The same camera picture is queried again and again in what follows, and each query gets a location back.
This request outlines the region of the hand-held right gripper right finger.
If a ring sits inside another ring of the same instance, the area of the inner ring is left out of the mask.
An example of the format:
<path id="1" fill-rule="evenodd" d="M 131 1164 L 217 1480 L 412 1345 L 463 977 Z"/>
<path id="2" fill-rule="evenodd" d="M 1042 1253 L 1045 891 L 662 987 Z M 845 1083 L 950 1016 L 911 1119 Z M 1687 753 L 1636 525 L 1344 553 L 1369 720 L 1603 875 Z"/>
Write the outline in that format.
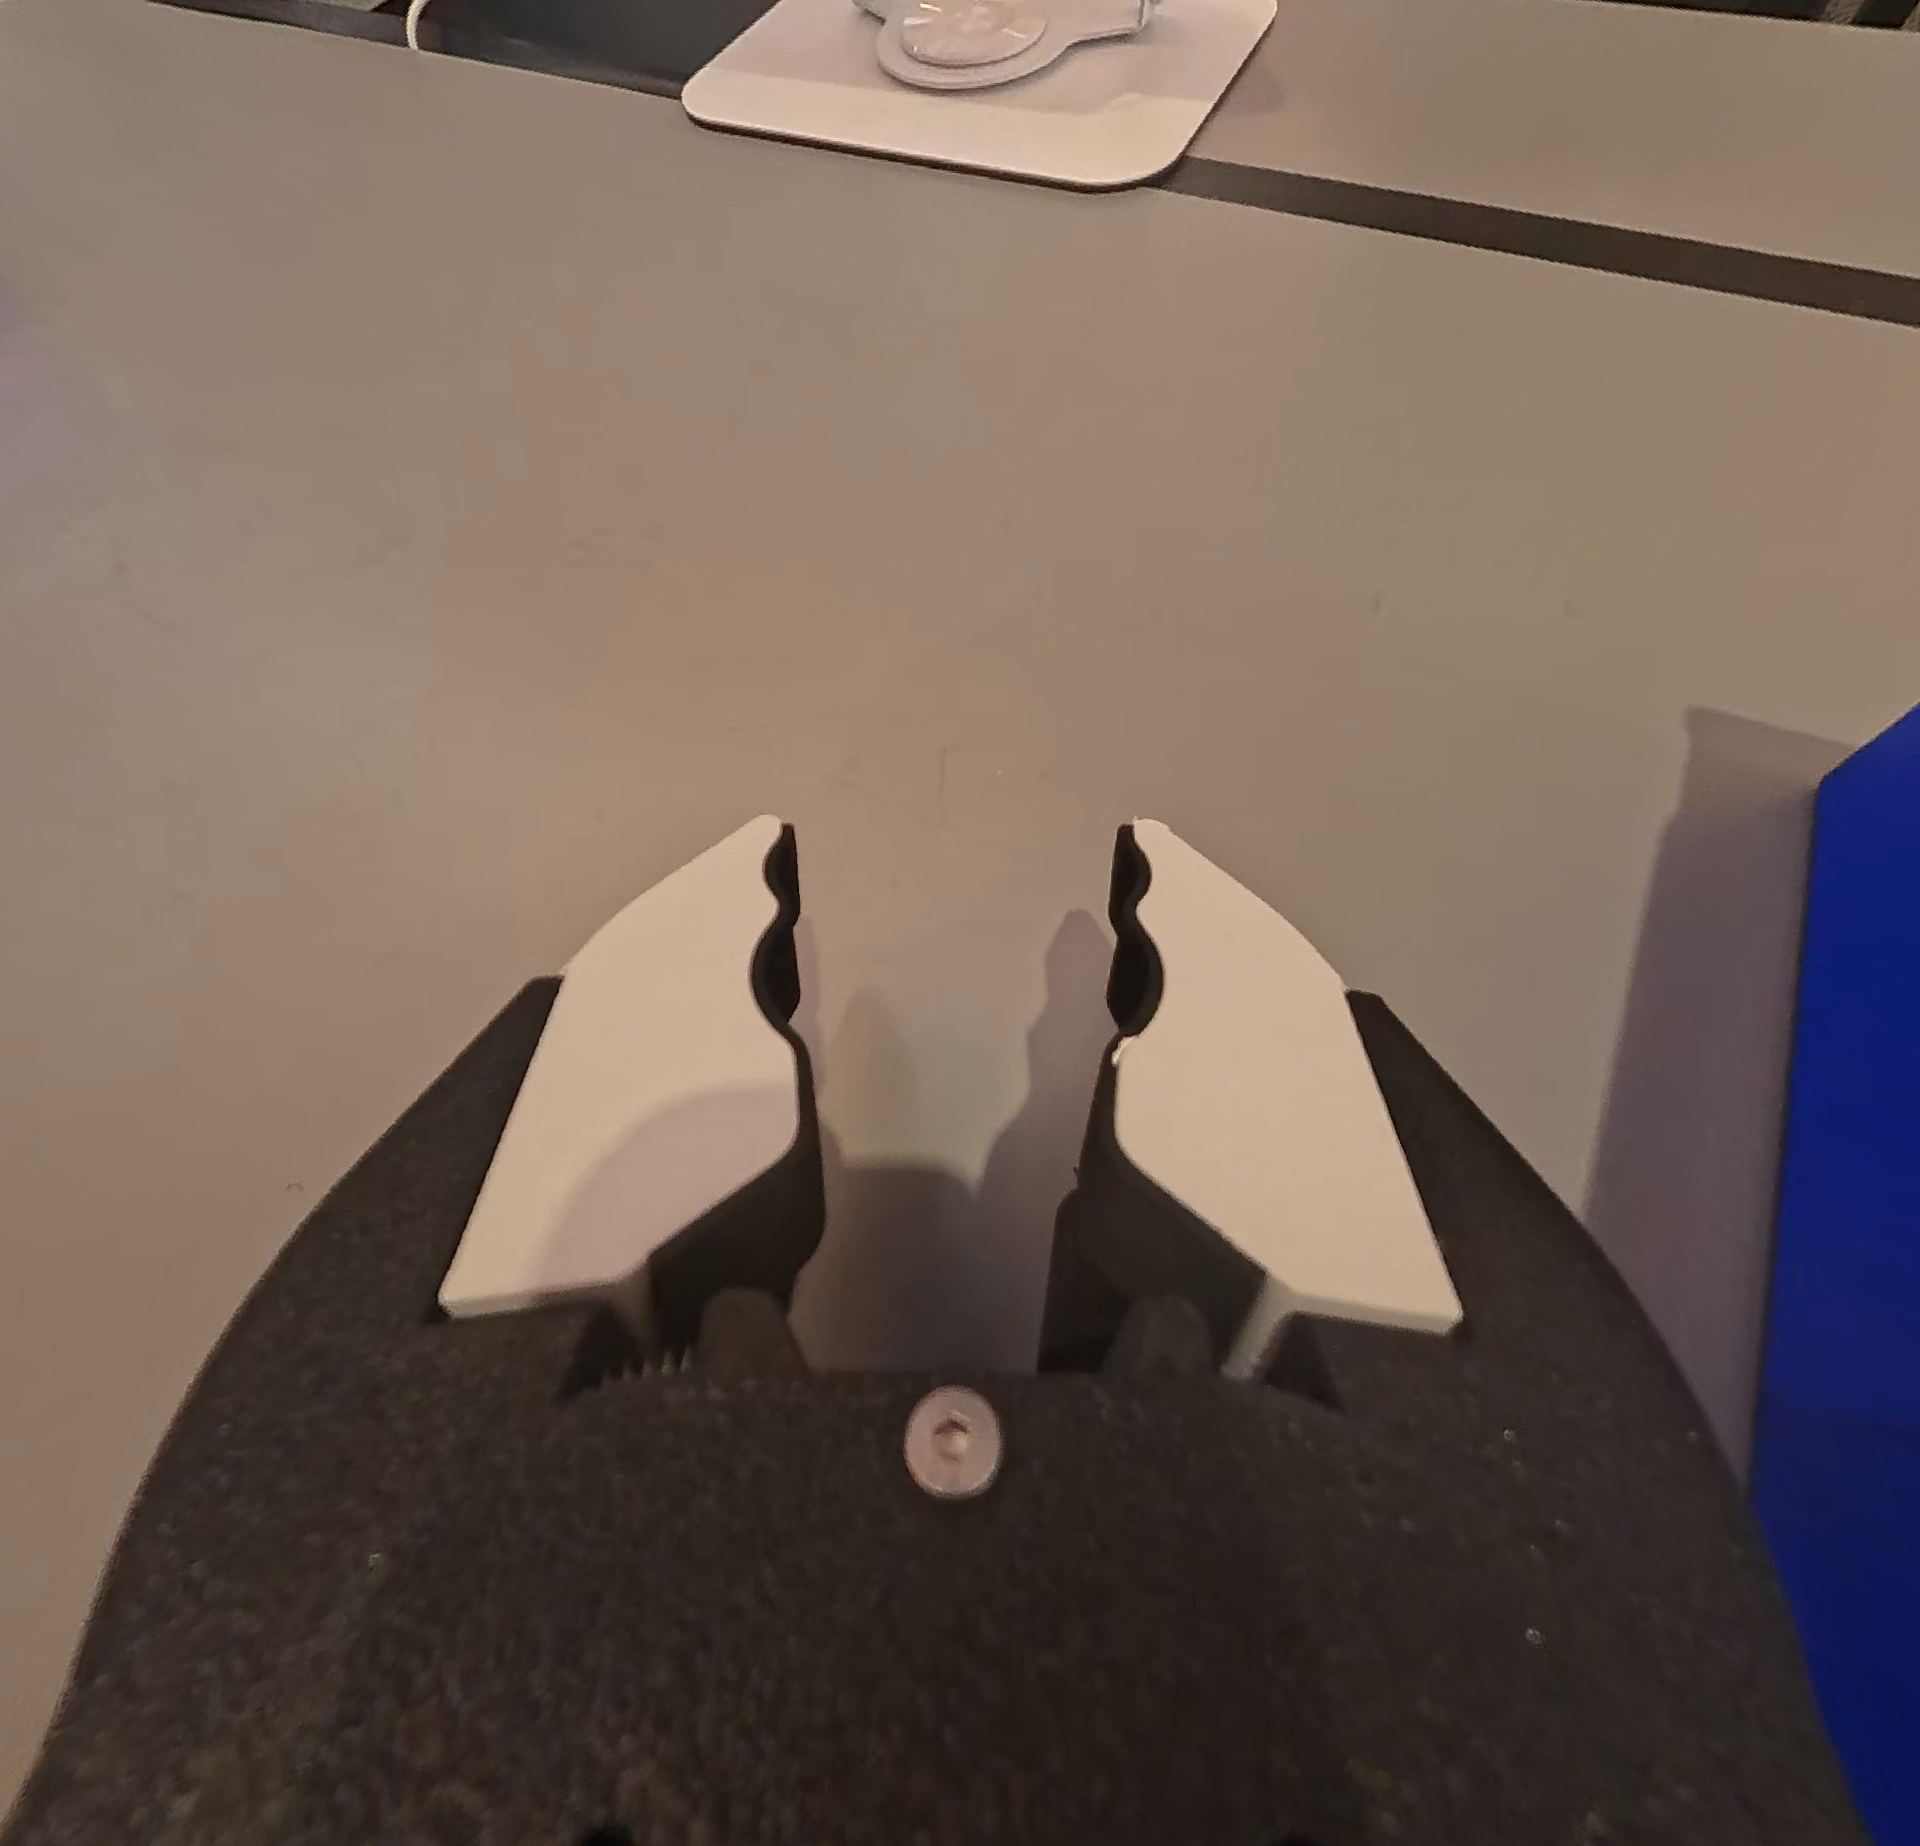
<path id="1" fill-rule="evenodd" d="M 1107 920 L 1059 1370 L 1104 1366 L 1148 1302 L 1187 1306 L 1238 1381 L 1304 1323 L 1453 1337 L 1463 1306 L 1341 974 L 1161 821 L 1117 827 Z"/>

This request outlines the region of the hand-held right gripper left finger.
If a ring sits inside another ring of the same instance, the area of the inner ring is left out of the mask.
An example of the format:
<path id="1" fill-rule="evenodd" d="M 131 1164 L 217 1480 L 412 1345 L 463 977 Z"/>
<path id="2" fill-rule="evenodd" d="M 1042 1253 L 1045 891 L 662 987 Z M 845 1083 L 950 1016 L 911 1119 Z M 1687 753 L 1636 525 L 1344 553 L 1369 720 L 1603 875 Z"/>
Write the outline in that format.
<path id="1" fill-rule="evenodd" d="M 826 1238 L 800 916 L 794 827 L 758 815 L 573 953 L 440 1285 L 447 1320 L 598 1306 L 664 1354 L 728 1290 L 790 1312 Z"/>

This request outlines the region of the blue plastic bin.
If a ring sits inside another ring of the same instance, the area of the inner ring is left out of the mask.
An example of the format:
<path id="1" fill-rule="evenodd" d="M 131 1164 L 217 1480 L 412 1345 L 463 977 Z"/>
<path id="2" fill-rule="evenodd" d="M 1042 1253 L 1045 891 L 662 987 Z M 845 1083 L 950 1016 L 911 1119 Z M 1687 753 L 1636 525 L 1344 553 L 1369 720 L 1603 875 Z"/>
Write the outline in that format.
<path id="1" fill-rule="evenodd" d="M 1917 712 L 1816 791 L 1750 1495 L 1872 1841 L 1917 1839 Z"/>

